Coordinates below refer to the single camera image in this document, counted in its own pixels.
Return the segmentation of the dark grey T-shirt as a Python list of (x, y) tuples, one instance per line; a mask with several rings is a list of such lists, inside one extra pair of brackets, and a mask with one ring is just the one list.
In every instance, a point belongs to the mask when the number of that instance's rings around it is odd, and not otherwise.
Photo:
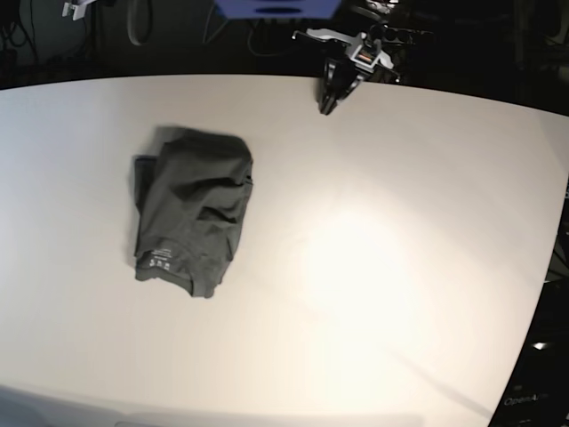
[(241, 238), (252, 153), (232, 135), (170, 128), (166, 137), (155, 155), (133, 160), (135, 277), (211, 298)]

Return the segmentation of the black power strip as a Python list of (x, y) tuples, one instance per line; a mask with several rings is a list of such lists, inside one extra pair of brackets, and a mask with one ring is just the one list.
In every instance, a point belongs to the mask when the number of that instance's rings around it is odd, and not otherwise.
[(386, 26), (372, 27), (371, 35), (383, 43), (397, 45), (432, 44), (436, 40), (435, 35), (429, 31)]

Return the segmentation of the blue box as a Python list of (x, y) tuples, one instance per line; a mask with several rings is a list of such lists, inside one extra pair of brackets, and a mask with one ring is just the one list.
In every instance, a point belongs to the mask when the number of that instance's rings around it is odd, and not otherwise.
[(330, 19), (341, 0), (217, 0), (222, 14), (231, 20)]

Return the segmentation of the black OpenArm case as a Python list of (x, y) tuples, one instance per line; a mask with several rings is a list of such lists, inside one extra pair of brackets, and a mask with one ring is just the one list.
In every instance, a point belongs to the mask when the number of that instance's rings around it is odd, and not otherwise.
[(568, 424), (568, 335), (529, 334), (490, 421), (492, 426)]

